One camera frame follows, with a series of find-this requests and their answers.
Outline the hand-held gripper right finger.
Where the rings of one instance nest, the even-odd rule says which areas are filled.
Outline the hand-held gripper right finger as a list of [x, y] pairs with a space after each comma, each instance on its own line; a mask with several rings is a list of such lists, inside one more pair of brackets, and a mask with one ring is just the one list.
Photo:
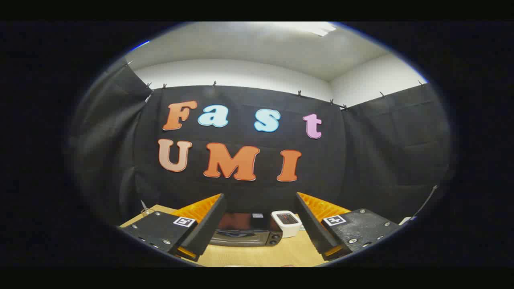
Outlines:
[[301, 192], [296, 195], [296, 208], [311, 242], [325, 261], [361, 251], [402, 228], [369, 209], [351, 211]]

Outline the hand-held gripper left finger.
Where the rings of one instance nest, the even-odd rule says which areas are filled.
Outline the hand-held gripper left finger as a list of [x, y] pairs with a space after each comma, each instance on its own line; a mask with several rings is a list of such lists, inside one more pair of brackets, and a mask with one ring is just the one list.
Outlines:
[[171, 213], [151, 209], [121, 230], [167, 254], [198, 261], [225, 212], [226, 198], [220, 193]]

